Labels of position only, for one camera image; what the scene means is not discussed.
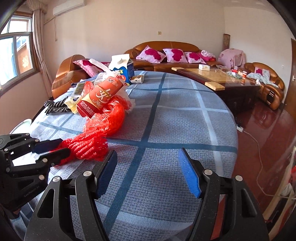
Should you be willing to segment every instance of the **silver bolt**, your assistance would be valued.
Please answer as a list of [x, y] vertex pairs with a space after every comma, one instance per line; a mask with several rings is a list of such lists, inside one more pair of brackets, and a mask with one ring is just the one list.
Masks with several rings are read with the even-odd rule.
[[85, 177], [89, 177], [91, 174], [92, 174], [91, 171], [85, 171], [85, 172], [83, 173], [83, 175], [84, 175]]
[[56, 183], [56, 182], [58, 182], [60, 180], [60, 177], [54, 177], [52, 180], [53, 180], [54, 183]]
[[213, 174], [212, 170], [210, 170], [210, 169], [206, 169], [206, 170], [204, 170], [204, 172], [205, 172], [205, 174], [208, 175], [208, 176], [210, 176], [210, 175]]
[[239, 181], [239, 182], [242, 181], [242, 177], [241, 177], [241, 176], [236, 176], [235, 179], [236, 179], [237, 181]]

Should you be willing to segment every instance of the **wooden door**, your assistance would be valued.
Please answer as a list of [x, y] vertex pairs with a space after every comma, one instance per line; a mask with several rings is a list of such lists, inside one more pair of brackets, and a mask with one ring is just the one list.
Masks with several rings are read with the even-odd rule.
[[292, 71], [284, 108], [296, 121], [296, 41], [292, 39]]

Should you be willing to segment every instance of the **white air conditioner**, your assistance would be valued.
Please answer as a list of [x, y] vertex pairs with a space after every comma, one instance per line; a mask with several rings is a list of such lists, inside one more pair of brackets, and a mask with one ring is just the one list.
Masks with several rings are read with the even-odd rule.
[[85, 6], [85, 0], [68, 0], [61, 5], [54, 7], [53, 15], [58, 16], [73, 9]]

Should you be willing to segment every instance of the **blue and white carton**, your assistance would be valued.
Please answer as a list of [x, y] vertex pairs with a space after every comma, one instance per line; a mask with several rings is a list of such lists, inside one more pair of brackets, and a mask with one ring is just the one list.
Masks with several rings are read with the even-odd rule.
[[135, 75], [133, 61], [130, 59], [129, 54], [113, 55], [109, 69], [122, 75], [128, 85], [131, 84], [131, 77]]

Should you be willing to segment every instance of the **curtain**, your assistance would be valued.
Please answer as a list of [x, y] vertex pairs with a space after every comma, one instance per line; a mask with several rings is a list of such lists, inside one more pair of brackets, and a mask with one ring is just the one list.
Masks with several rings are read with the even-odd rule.
[[52, 97], [52, 78], [44, 60], [43, 50], [43, 23], [44, 14], [47, 13], [47, 5], [38, 0], [27, 0], [26, 5], [33, 11], [32, 27], [33, 41], [40, 64], [40, 71], [48, 97]]

